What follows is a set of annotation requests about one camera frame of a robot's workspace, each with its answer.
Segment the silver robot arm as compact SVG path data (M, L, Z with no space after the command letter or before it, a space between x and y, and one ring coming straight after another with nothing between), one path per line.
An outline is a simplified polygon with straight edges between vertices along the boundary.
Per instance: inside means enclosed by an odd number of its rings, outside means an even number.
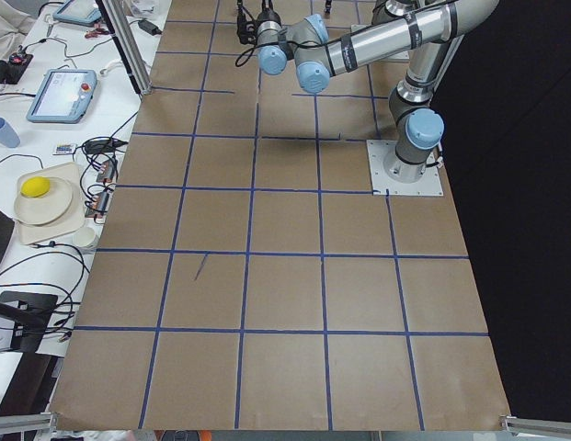
M397 0L377 1L372 10L372 23L380 23L389 21L396 17L400 17L405 13L406 8L410 8L410 3Z
M378 1L370 25L332 40L321 15L285 26L272 2L265 1L252 26L252 41L263 73L278 75L294 62L301 89L314 95L338 75L408 53L405 76L389 96L398 141L383 168L393 180L412 184L423 176L443 135L443 120L429 102L453 42L496 8L495 1Z

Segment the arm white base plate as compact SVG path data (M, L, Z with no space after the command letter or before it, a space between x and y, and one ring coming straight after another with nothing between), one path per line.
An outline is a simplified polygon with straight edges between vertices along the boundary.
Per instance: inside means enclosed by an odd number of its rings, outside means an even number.
M373 195L442 197L440 171L433 153L423 164L406 164L395 151L395 140L367 140Z

